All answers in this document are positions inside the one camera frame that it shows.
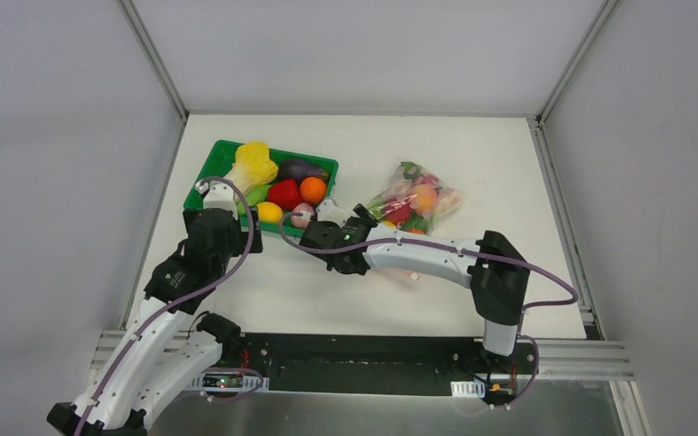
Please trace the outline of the clear zip top bag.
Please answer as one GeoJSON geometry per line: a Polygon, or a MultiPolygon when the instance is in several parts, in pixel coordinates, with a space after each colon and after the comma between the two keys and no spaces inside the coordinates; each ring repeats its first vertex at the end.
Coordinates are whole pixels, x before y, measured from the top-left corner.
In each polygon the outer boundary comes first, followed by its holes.
{"type": "Polygon", "coordinates": [[[431,234],[462,203],[461,193],[441,177],[418,163],[402,161],[365,208],[380,223],[409,233],[431,234]]]}

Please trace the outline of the fake peach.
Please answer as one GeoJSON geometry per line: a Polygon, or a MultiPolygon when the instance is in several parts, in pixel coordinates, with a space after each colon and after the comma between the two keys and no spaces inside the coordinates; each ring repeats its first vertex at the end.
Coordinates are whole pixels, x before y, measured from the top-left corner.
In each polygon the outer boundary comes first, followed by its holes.
{"type": "Polygon", "coordinates": [[[430,184],[417,184],[410,188],[410,205],[412,209],[422,215],[430,215],[439,203],[438,192],[430,184]]]}

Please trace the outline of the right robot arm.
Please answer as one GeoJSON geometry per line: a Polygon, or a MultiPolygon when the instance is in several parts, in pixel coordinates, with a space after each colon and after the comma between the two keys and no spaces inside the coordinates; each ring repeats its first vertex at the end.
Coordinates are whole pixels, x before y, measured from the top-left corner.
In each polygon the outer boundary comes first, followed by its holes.
{"type": "Polygon", "coordinates": [[[502,372],[514,363],[530,268],[503,234],[435,238],[380,223],[359,205],[344,224],[312,220],[297,245],[330,271],[364,275],[372,269],[402,269],[464,287],[484,320],[481,364],[502,372]]]}

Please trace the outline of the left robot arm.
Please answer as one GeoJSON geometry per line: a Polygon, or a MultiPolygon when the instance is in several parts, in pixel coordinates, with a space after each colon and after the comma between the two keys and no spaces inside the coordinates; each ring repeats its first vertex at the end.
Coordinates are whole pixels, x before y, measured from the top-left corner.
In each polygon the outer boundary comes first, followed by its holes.
{"type": "Polygon", "coordinates": [[[62,435],[146,435],[165,408],[214,364],[234,365],[241,354],[241,327],[216,313],[199,318],[194,335],[163,363],[158,359],[184,322],[263,243],[256,212],[244,230],[226,209],[204,209],[187,225],[187,236],[153,271],[133,324],[86,388],[58,402],[48,423],[62,435]]]}

